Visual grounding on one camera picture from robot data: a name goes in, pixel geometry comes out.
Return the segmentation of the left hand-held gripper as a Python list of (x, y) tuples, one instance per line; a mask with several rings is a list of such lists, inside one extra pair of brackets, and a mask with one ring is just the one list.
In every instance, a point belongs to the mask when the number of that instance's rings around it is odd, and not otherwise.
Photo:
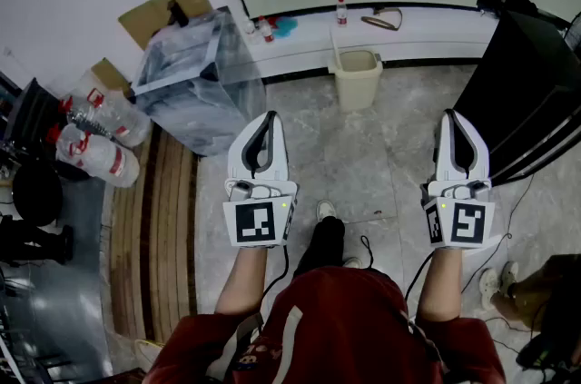
[(237, 136), (228, 152), (228, 175), (266, 179), (225, 182), (228, 201), (222, 208), (231, 245), (285, 245), (299, 186), (286, 181), (288, 154), (282, 120), (276, 111), (255, 118)]

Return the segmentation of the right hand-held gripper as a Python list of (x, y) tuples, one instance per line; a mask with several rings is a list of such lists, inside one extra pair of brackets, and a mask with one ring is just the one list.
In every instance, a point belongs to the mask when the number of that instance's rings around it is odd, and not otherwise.
[(435, 181), (421, 186), (431, 247), (482, 248), (495, 213), (495, 204), (488, 200), (489, 181), (480, 181), (489, 177), (489, 152), (478, 130), (461, 113), (444, 112), (436, 130), (433, 161)]

